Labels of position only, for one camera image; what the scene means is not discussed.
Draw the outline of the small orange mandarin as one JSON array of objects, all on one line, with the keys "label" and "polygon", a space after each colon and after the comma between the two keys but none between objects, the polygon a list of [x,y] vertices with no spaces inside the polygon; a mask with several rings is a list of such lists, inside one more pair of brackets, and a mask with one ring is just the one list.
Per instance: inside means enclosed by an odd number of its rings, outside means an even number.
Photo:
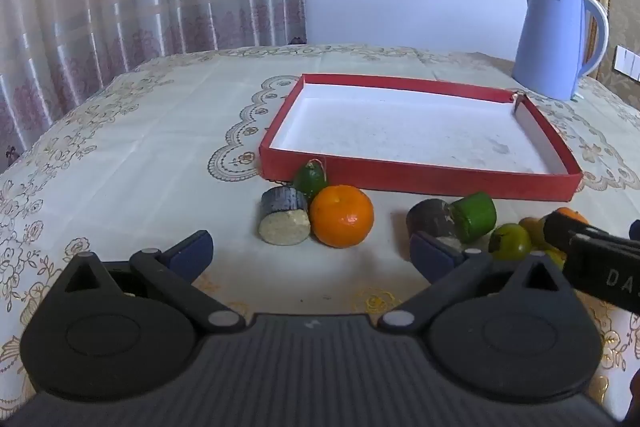
[{"label": "small orange mandarin", "polygon": [[570,219],[582,222],[584,225],[588,225],[589,223],[589,221],[580,212],[573,210],[572,208],[560,207],[556,212],[561,213],[561,215],[569,217]]}]

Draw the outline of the yellow-brown longan fruit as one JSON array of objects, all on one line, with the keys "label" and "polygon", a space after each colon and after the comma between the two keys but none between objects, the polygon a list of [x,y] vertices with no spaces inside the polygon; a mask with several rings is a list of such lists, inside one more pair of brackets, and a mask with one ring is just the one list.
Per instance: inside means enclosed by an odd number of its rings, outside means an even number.
[{"label": "yellow-brown longan fruit", "polygon": [[548,248],[548,244],[544,239],[544,218],[526,217],[518,224],[527,232],[530,243],[535,249],[545,251]]}]

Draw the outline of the green tomato fruit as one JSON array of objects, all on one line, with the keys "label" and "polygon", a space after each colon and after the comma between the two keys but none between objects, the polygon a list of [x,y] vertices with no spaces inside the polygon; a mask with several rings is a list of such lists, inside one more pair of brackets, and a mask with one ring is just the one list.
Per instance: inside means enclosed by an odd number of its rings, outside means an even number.
[{"label": "green tomato fruit", "polygon": [[488,243],[489,254],[501,261],[522,260],[532,249],[528,232],[516,223],[500,225],[491,233]]}]

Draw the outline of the green cucumber cut piece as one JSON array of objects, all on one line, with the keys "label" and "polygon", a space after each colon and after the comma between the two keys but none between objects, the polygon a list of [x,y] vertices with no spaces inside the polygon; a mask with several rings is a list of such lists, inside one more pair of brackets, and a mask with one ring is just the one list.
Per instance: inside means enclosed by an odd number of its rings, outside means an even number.
[{"label": "green cucumber cut piece", "polygon": [[484,192],[458,199],[450,207],[457,236],[462,243],[473,243],[496,226],[496,206],[492,198]]}]

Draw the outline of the large orange mandarin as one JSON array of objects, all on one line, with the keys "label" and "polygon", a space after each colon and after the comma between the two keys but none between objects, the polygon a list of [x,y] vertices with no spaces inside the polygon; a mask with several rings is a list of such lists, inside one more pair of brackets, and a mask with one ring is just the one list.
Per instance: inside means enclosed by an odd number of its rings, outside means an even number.
[{"label": "large orange mandarin", "polygon": [[359,188],[330,185],[312,200],[309,218],[318,241],[333,248],[348,248],[362,243],[371,232],[374,207]]}]

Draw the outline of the green cucumber end with stem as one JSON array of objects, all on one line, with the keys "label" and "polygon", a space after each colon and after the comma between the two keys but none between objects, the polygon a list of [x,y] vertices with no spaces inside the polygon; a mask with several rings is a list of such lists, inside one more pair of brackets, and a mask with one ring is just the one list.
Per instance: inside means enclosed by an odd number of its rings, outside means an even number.
[{"label": "green cucumber end with stem", "polygon": [[322,162],[316,158],[308,160],[306,164],[300,167],[292,182],[292,187],[302,193],[307,202],[312,202],[328,185],[329,180],[326,175],[326,169],[324,169]]}]

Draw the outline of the blue electric kettle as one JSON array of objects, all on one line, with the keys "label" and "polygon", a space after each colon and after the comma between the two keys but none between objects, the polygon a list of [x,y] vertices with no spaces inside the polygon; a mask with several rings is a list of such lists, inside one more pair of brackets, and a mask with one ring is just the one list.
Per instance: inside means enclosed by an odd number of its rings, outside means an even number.
[{"label": "blue electric kettle", "polygon": [[529,90],[570,101],[608,47],[608,14],[598,0],[526,0],[512,77]]}]

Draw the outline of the cream floral tablecloth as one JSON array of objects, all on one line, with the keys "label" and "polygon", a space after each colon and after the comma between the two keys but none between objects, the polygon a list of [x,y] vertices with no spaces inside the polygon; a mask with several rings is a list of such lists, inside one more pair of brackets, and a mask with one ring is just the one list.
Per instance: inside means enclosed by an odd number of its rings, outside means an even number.
[{"label": "cream floral tablecloth", "polygon": [[408,258],[414,194],[374,192],[364,242],[293,247],[257,233],[258,146],[308,72],[513,89],[512,65],[481,53],[372,46],[243,48],[153,58],[70,111],[1,177],[1,414],[32,396],[20,358],[28,322],[83,251],[127,259],[198,230],[215,258],[196,286],[256,312],[378,317],[424,288]]}]

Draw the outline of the red shallow cardboard box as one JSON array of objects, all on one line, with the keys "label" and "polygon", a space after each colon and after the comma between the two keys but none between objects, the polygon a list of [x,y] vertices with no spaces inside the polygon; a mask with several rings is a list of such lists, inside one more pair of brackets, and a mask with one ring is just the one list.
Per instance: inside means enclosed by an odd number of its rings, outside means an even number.
[{"label": "red shallow cardboard box", "polygon": [[304,74],[259,145],[262,176],[321,162],[368,190],[568,202],[582,168],[524,93],[416,78]]}]

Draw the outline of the white wall switch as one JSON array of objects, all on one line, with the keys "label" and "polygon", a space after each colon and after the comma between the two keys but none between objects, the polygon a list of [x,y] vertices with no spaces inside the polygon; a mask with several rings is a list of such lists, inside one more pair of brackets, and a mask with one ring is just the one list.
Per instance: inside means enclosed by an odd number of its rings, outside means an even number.
[{"label": "white wall switch", "polygon": [[616,46],[613,69],[635,82],[640,82],[640,55],[623,46]]}]

